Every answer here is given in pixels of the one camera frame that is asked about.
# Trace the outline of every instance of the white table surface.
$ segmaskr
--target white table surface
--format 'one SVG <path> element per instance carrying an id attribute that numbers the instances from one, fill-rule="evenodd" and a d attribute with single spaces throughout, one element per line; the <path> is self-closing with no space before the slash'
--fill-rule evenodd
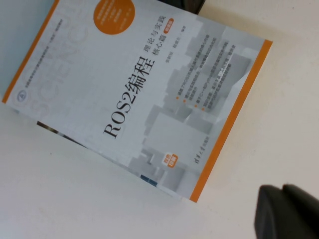
<path id="1" fill-rule="evenodd" d="M 0 238 L 253 239 L 260 185 L 293 183 L 319 198 L 318 9 L 317 0 L 206 0 L 202 16 L 274 44 L 197 204 L 0 104 Z"/>

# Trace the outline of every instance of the publisher logo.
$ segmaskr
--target publisher logo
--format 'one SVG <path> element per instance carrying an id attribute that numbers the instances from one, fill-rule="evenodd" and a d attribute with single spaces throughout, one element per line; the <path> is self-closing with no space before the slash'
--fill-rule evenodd
<path id="1" fill-rule="evenodd" d="M 162 164 L 169 168 L 174 168 L 178 160 L 178 156 L 173 153 L 167 153 L 162 161 Z"/>
<path id="2" fill-rule="evenodd" d="M 26 99 L 26 91 L 25 90 L 19 91 L 16 99 L 18 100 L 18 102 L 23 102 Z"/>

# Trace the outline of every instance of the black object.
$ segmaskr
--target black object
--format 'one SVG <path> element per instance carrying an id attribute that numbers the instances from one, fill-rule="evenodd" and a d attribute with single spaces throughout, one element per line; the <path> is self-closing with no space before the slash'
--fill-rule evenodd
<path id="1" fill-rule="evenodd" d="M 159 0 L 169 5 L 198 14 L 205 0 Z"/>
<path id="2" fill-rule="evenodd" d="M 319 239 L 319 201 L 295 185 L 259 189 L 257 239 Z"/>

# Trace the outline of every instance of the book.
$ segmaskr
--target book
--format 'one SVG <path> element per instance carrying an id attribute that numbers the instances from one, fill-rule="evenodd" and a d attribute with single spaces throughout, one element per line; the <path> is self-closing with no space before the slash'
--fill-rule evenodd
<path id="1" fill-rule="evenodd" d="M 271 45 L 156 0 L 55 0 L 2 102 L 197 202 Z"/>

